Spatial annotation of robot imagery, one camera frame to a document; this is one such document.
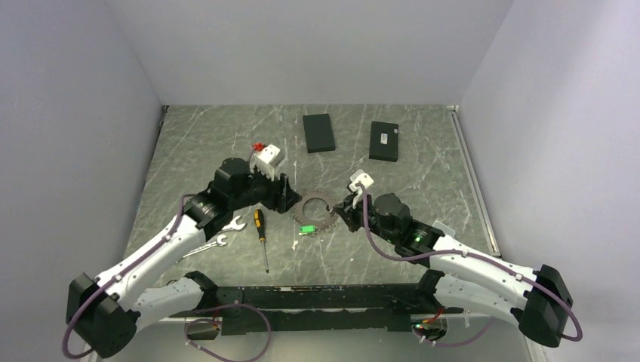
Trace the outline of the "clear plastic card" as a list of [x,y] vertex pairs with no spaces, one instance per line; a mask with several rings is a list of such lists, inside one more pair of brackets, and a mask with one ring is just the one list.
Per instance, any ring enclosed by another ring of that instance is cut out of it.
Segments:
[[441,231],[443,231],[446,235],[451,236],[452,238],[455,237],[456,232],[449,226],[445,225],[443,222],[436,220],[432,226],[436,229],[439,229]]

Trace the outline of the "silver wrench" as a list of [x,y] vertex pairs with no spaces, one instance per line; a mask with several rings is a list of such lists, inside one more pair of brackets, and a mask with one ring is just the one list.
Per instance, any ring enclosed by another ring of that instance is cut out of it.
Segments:
[[232,232],[232,231],[240,231],[240,230],[242,230],[246,226],[246,223],[245,222],[239,222],[238,220],[240,218],[241,218],[240,216],[235,216],[227,225],[222,227],[222,229],[220,231],[221,232]]
[[184,256],[182,256],[180,259],[185,259],[187,257],[193,256],[197,253],[203,252],[205,250],[209,250],[213,247],[225,247],[227,245],[226,242],[227,236],[226,235],[218,235],[217,238],[214,241],[209,241],[206,244],[203,244],[191,251],[189,251],[188,253],[186,253]]

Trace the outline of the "numbered metal key ring disc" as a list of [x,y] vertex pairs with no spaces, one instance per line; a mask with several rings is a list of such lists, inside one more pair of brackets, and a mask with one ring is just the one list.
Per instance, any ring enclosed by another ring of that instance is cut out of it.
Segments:
[[291,209],[293,219],[299,226],[313,226],[315,233],[333,228],[337,216],[332,207],[337,202],[326,192],[309,190],[302,193],[301,199]]

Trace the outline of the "black yellow screwdriver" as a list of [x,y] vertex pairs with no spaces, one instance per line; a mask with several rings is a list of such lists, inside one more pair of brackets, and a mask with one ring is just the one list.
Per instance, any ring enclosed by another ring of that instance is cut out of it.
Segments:
[[256,226],[259,242],[263,251],[263,261],[264,261],[265,272],[269,274],[269,263],[268,263],[268,256],[266,251],[266,224],[265,224],[264,214],[261,209],[256,209],[254,211],[254,224]]

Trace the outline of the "black box with label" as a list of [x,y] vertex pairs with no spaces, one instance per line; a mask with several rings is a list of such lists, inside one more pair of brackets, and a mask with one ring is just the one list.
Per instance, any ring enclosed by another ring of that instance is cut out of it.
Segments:
[[399,125],[372,121],[368,157],[378,161],[398,161]]

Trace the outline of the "lower silver wrench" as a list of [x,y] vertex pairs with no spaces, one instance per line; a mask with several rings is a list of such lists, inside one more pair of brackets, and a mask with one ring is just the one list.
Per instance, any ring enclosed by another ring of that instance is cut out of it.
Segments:
[[227,236],[226,235],[218,235],[217,238],[214,241],[209,241],[206,244],[203,244],[191,251],[189,251],[188,253],[186,253],[184,256],[182,256],[180,259],[185,259],[187,257],[193,256],[197,253],[203,252],[205,250],[209,250],[213,247],[225,247],[227,245],[226,242]]

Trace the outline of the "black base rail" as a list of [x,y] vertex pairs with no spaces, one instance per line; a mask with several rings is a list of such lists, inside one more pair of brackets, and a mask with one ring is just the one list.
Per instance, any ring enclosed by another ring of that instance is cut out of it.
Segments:
[[253,332],[383,329],[408,332],[442,308],[416,284],[218,287],[185,318],[215,317],[224,336]]

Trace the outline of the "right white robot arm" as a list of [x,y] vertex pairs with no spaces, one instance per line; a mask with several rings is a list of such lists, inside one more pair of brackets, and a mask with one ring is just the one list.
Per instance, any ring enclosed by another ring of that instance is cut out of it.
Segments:
[[348,230],[364,230],[374,250],[396,262],[426,268],[416,292],[420,310],[464,308],[508,322],[550,348],[579,342],[583,332],[561,273],[550,265],[524,267],[482,253],[412,217],[393,193],[373,200],[349,195],[331,208]]

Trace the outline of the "plain black box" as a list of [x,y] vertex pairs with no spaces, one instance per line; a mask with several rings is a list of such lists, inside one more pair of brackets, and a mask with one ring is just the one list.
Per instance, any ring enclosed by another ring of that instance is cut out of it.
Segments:
[[328,113],[304,115],[303,129],[309,154],[336,150],[331,118]]

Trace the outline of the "green key tag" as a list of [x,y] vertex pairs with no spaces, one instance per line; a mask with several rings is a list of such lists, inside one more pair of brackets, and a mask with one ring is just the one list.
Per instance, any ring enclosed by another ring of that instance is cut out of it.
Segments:
[[314,225],[302,225],[299,227],[298,235],[311,235],[316,232],[316,229]]

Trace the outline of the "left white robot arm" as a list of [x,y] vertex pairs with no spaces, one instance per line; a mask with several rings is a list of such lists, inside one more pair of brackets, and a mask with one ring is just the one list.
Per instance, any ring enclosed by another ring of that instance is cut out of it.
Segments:
[[217,285],[192,271],[172,287],[153,283],[188,252],[230,224],[235,211],[262,204],[283,214],[301,196],[271,163],[227,158],[206,189],[180,198],[174,218],[126,259],[95,277],[79,275],[69,285],[63,355],[80,359],[93,352],[118,354],[141,330],[182,311],[199,317],[217,306]]

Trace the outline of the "upper silver wrench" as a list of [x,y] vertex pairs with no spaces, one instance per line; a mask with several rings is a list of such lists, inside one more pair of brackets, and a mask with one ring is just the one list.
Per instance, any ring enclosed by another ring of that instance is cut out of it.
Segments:
[[227,225],[222,227],[222,229],[220,231],[221,232],[232,232],[232,231],[240,231],[240,230],[242,230],[246,226],[246,223],[245,222],[239,222],[238,220],[240,218],[241,218],[240,216],[235,216]]

